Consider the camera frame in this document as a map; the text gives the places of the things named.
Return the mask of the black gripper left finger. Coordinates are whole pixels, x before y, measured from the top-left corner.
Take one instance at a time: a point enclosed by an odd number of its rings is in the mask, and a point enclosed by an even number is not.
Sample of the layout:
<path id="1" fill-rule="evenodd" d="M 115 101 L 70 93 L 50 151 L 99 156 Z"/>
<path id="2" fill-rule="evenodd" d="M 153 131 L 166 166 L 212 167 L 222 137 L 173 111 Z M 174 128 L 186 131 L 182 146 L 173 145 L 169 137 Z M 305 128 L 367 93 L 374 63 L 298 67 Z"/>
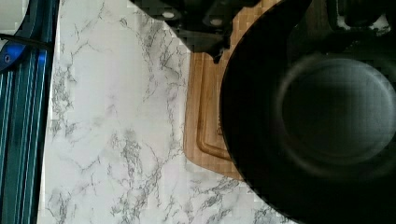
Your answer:
<path id="1" fill-rule="evenodd" d="M 233 19 L 261 0 L 129 0 L 152 19 L 164 21 L 194 53 L 218 63 L 231 47 Z"/>

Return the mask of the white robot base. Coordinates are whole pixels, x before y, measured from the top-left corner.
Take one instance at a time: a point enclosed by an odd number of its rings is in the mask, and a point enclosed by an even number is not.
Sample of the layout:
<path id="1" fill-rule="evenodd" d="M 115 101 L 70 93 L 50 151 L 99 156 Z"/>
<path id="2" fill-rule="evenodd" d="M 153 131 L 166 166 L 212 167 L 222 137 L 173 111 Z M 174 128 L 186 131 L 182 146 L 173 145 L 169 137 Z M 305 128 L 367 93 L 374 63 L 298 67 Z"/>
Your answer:
<path id="1" fill-rule="evenodd" d="M 0 0 L 0 33 L 15 35 L 26 15 L 30 0 Z"/>

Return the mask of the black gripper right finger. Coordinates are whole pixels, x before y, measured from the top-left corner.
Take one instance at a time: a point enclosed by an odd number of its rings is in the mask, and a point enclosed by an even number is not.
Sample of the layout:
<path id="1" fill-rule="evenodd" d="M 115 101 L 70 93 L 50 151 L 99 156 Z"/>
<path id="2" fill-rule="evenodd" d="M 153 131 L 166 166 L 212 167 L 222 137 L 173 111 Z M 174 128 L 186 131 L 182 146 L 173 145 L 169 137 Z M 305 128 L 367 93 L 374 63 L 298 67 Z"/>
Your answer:
<path id="1" fill-rule="evenodd" d="M 395 0 L 326 0 L 330 26 L 337 31 L 384 35 L 392 30 Z"/>

